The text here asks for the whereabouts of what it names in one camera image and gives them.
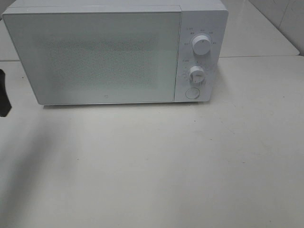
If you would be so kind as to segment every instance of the table surface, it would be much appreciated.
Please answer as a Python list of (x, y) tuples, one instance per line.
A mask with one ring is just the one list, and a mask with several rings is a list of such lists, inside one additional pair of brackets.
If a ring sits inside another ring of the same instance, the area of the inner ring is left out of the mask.
[[(221, 57), (293, 56), (299, 51), (248, 1), (223, 0), (229, 11)], [(0, 21), (0, 61), (18, 55)]]
[(208, 103), (59, 107), (0, 63), (2, 227), (302, 228), (303, 62), (221, 58)]

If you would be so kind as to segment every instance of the black object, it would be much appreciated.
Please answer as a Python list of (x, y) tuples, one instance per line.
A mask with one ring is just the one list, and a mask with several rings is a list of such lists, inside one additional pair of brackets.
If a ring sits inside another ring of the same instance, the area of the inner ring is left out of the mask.
[(0, 116), (7, 116), (10, 110), (10, 100), (5, 90), (5, 73), (0, 69)]

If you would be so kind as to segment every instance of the white knob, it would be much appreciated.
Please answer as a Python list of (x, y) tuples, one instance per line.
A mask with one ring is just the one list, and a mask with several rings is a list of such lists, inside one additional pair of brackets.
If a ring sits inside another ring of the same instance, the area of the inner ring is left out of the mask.
[(205, 71), (200, 66), (190, 68), (190, 81), (193, 83), (200, 83), (205, 79)]
[(192, 48), (199, 56), (207, 54), (211, 48), (211, 38), (207, 35), (198, 35), (192, 40)]

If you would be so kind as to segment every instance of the door release button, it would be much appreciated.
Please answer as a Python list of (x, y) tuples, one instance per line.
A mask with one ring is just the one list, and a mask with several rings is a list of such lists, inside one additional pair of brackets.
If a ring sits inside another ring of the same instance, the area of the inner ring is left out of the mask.
[(200, 90), (197, 88), (190, 88), (186, 91), (186, 97), (189, 99), (198, 98), (200, 95)]

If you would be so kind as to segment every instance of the control panel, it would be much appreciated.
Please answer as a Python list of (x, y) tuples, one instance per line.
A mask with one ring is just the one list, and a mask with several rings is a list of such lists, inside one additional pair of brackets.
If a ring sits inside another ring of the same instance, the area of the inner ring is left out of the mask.
[(208, 101), (228, 12), (183, 11), (174, 102)]

